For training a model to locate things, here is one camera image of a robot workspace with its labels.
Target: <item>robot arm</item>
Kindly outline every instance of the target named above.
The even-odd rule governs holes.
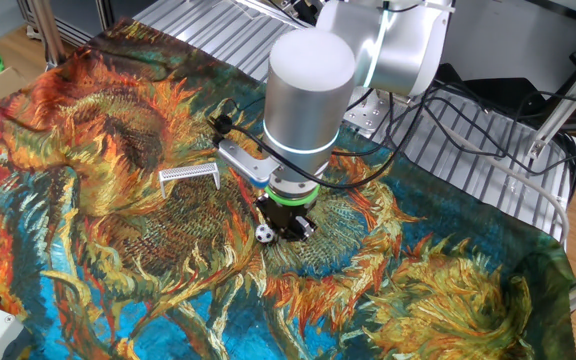
[[[444,6],[451,0],[428,1]],[[264,231],[258,229],[260,241],[303,241],[313,234],[316,224],[307,215],[320,187],[313,180],[328,166],[353,89],[401,96],[426,90],[439,65],[447,19],[445,11],[428,6],[397,12],[332,1],[316,28],[277,40],[270,53],[263,142],[278,156],[258,160],[230,140],[217,144],[225,161],[265,191],[256,202],[267,222]],[[294,166],[313,176],[302,176]]]

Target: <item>white cable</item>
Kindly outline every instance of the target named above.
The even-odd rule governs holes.
[[[266,15],[264,15],[264,14],[260,14],[260,15],[257,15],[257,16],[252,16],[252,15],[248,14],[248,11],[246,11],[246,9],[244,9],[243,7],[241,7],[241,6],[239,5],[239,3],[237,3],[236,0],[222,0],[222,1],[218,2],[218,3],[216,3],[215,5],[213,5],[212,7],[215,8],[215,7],[223,4],[224,1],[227,2],[227,3],[230,3],[231,5],[233,5],[233,6],[236,7],[237,9],[239,9],[239,10],[240,10],[247,18],[249,18],[250,20],[256,20],[256,19],[259,19],[259,18],[262,18],[262,17],[265,17],[265,16],[266,16]]]
[[[399,5],[402,8],[407,8],[410,6],[423,6],[423,7],[427,7],[427,8],[431,8],[431,9],[437,9],[437,10],[441,10],[441,11],[448,11],[449,13],[454,13],[455,12],[455,8],[451,5],[442,5],[442,4],[438,4],[435,3],[434,1],[430,0],[417,0],[417,1],[397,1],[397,0],[391,0],[390,1],[390,6],[394,6],[394,5]]]
[[[428,114],[428,111],[425,108],[423,108],[422,111],[424,112],[425,116],[430,118],[431,115]],[[444,124],[442,124],[440,122],[437,122],[437,124],[439,126],[441,126],[446,131],[446,133],[448,133],[454,140],[461,143],[461,145],[469,148],[472,151],[482,151],[477,146],[473,145],[470,141],[464,139],[463,137],[461,137],[461,135],[454,132],[452,129],[444,126]],[[568,252],[568,233],[570,232],[570,222],[568,221],[568,214],[566,213],[566,209],[564,209],[564,207],[561,206],[559,201],[557,201],[557,198],[555,198],[546,189],[544,189],[541,186],[532,182],[530,179],[528,179],[524,175],[519,174],[519,173],[509,169],[508,167],[506,167],[505,165],[503,165],[499,161],[493,159],[492,157],[490,157],[490,156],[481,156],[481,157],[485,161],[487,161],[490,165],[496,167],[497,169],[508,174],[509,176],[521,181],[526,186],[537,191],[539,194],[541,194],[543,197],[545,197],[546,200],[548,200],[555,207],[555,212],[561,218],[561,240],[560,240],[560,243],[561,243],[561,246],[564,248],[564,251]]]

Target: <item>white and black ball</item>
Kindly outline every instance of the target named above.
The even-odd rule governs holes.
[[[259,225],[257,226],[257,230],[255,230],[255,239],[267,244],[275,239],[275,231],[266,224]]]

